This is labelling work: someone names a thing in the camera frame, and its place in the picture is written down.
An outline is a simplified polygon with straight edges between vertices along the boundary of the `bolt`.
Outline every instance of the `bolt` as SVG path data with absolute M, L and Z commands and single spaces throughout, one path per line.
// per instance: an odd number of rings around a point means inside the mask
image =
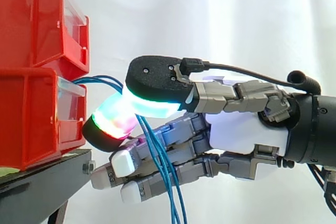
M 325 108 L 320 108 L 320 112 L 321 112 L 322 114 L 327 114 L 328 110 L 325 109 Z
M 87 163 L 83 164 L 83 173 L 90 175 L 95 168 L 96 168 L 95 161 L 90 160 Z

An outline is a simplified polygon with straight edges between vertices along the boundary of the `stacked red bin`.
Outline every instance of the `stacked red bin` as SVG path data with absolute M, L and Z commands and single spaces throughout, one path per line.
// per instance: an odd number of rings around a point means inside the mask
M 85 143 L 89 20 L 72 0 L 0 0 L 0 167 L 25 170 Z

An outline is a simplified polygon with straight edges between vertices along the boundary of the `blue cable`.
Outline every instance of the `blue cable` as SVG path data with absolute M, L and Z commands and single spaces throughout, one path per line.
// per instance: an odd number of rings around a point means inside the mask
M 119 81 L 117 78 L 114 78 L 112 76 L 105 76 L 105 75 L 98 75 L 98 76 L 93 76 L 94 78 L 104 78 L 104 79 L 109 79 L 112 80 L 114 82 L 116 82 L 120 87 L 123 87 L 123 84 L 121 83 L 121 81 Z
M 164 170 L 162 169 L 161 165 L 156 160 L 155 153 L 154 153 L 154 150 L 153 150 L 153 142 L 152 142 L 153 140 L 149 136 L 149 134 L 148 134 L 148 132 L 146 130 L 145 125 L 143 125 L 144 121 L 146 121 L 146 119 L 144 117 L 139 116 L 139 115 L 137 115 L 136 118 L 138 119 L 140 127 L 141 127 L 142 131 L 144 132 L 144 135 L 145 135 L 146 139 L 148 140 L 147 141 L 148 149 L 150 151 L 150 154 L 152 156 L 152 159 L 153 159 L 153 161 L 154 161 L 157 169 L 159 170 L 159 172 L 160 172 L 160 174 L 161 174 L 161 176 L 163 178 L 166 190 L 168 192 L 168 196 L 169 196 L 170 203 L 171 203 L 171 215 L 172 215 L 171 218 L 172 218 L 172 223 L 175 223 L 174 219 L 176 219 L 177 223 L 180 224 L 180 218 L 178 217 L 179 215 L 177 213 L 177 210 L 176 210 L 176 207 L 175 207 L 175 204 L 174 204 L 174 197 L 173 197 L 173 192 L 172 192 L 172 185 L 171 185 L 171 181 L 170 181 L 170 176 L 169 176 L 167 167 L 164 165 L 165 162 L 164 162 L 162 153 L 160 151 L 158 151 L 158 149 L 156 147 L 156 152 L 157 152 L 157 154 L 159 156 L 160 162 L 161 162 Z
M 154 138 L 154 141 L 156 142 L 159 142 L 158 138 L 155 136 L 153 130 L 151 129 L 151 127 L 149 126 L 148 122 L 145 121 L 144 122 L 148 131 L 149 131 L 149 134 L 152 135 L 152 137 Z M 167 152 L 165 151 L 165 149 L 162 147 L 161 144 L 158 144 L 158 147 L 160 149 L 160 151 L 162 152 L 168 166 L 169 166 L 169 169 L 173 175 L 173 179 L 174 179 L 174 184 L 176 186 L 176 189 L 177 189 L 177 193 L 178 193 L 178 198 L 180 200 L 180 204 L 181 204 L 181 209 L 182 209 L 182 214 L 183 214 L 183 222 L 185 224 L 187 224 L 187 215 L 186 215 L 186 211 L 185 211 L 185 206 L 184 206 L 184 201 L 183 201 L 183 196 L 182 196 L 182 192 L 181 192 L 181 189 L 180 189 L 180 183 L 178 181 L 178 178 L 177 178 L 177 174 L 176 174 L 176 171 L 175 171 L 175 168 L 173 167 L 172 163 L 170 162 L 169 160 L 169 157 L 167 155 Z
M 117 84 L 109 82 L 109 81 L 102 80 L 101 78 L 112 80 L 112 81 L 116 82 Z M 123 84 L 118 79 L 116 79 L 114 77 L 110 77 L 110 76 L 104 76 L 104 75 L 79 78 L 79 79 L 75 80 L 74 83 L 75 84 L 104 83 L 104 84 L 107 84 L 107 85 L 111 86 L 112 88 L 117 90 L 119 93 L 122 93 L 122 88 L 123 88 Z M 175 171 L 172 163 L 169 160 L 169 157 L 166 153 L 166 150 L 163 148 L 162 144 L 157 139 L 155 133 L 151 129 L 147 120 L 144 117 L 138 116 L 138 115 L 137 115 L 137 119 L 139 121 L 139 124 L 140 124 L 140 127 L 141 127 L 142 131 L 144 132 L 144 135 L 145 135 L 146 139 L 148 140 L 147 141 L 148 148 L 149 148 L 150 154 L 152 156 L 152 159 L 153 159 L 153 161 L 154 161 L 157 169 L 159 170 L 159 172 L 162 176 L 162 179 L 164 181 L 165 188 L 167 190 L 167 193 L 168 193 L 168 196 L 169 196 L 169 199 L 170 199 L 170 202 L 171 202 L 172 224 L 175 223 L 175 220 L 177 221 L 177 224 L 180 224 L 180 218 L 179 218 L 179 215 L 178 215 L 178 212 L 176 210 L 175 203 L 174 203 L 171 179 L 170 179 L 170 174 L 169 174 L 168 169 L 167 169 L 167 165 L 170 169 L 170 172 L 172 173 L 172 177 L 173 177 L 174 183 L 175 183 L 176 188 L 177 188 L 178 197 L 179 197 L 179 200 L 180 200 L 182 213 L 183 213 L 183 221 L 184 221 L 185 224 L 187 224 L 183 197 L 182 197 L 182 193 L 181 193 L 181 189 L 180 189 L 180 184 L 179 184 L 179 181 L 178 181 L 178 178 L 177 178 L 177 175 L 176 175 L 176 171 Z M 160 160 L 160 163 L 161 163 L 163 169 L 162 169 L 161 165 L 159 164 L 158 160 L 155 157 L 153 147 L 155 148 L 155 150 L 158 154 L 158 157 L 159 157 L 159 160 Z

